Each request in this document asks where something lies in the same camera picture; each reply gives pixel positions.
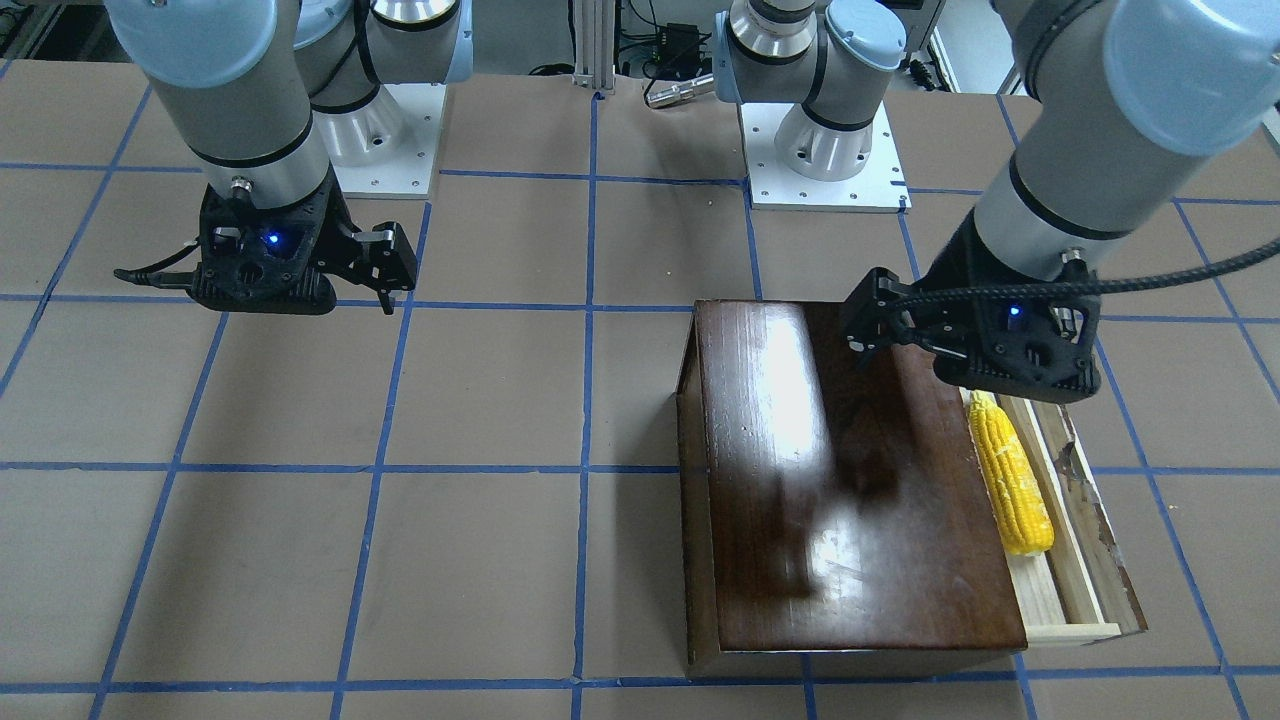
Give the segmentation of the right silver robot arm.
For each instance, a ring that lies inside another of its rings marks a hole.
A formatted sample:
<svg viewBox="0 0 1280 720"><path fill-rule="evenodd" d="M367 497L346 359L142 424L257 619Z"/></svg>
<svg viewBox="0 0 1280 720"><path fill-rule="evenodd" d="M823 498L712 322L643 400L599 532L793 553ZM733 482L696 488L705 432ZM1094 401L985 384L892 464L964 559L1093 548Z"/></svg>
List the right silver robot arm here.
<svg viewBox="0 0 1280 720"><path fill-rule="evenodd" d="M415 288L404 228L358 228L338 170L397 158L410 126L393 85L449 85L474 68L468 1L109 1L207 181L198 233L119 281L180 291L220 313L317 316L333 279L385 314Z"/></svg>

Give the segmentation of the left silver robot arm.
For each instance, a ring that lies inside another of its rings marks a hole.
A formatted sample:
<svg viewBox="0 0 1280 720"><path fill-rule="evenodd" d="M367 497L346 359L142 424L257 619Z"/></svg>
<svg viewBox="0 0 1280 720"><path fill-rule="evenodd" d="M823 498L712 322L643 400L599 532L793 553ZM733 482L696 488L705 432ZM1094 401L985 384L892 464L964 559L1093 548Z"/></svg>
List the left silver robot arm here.
<svg viewBox="0 0 1280 720"><path fill-rule="evenodd" d="M1277 242L1199 269L1103 281L1100 264L1277 102L1277 8L1266 1L996 1L1018 73L1041 104L1032 129L916 282L881 266L845 300L841 332L869 361L892 345L933 354L951 386L1051 404L1100 388L1107 293L1253 266ZM726 102L786 102L780 149L835 181L863 149L905 54L877 1L736 1L713 33Z"/></svg>

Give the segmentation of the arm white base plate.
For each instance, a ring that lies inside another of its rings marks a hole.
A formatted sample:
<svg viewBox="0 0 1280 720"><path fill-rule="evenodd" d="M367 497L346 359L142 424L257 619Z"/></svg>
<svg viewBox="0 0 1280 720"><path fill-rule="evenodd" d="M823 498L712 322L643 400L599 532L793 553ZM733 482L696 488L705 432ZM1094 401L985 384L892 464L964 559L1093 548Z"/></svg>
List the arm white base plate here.
<svg viewBox="0 0 1280 720"><path fill-rule="evenodd" d="M346 197L430 199L447 96L444 85L384 85L355 111L315 111Z"/></svg>
<svg viewBox="0 0 1280 720"><path fill-rule="evenodd" d="M870 124L835 131L797 104L739 108L751 202L765 210L896 213L911 208L884 104Z"/></svg>

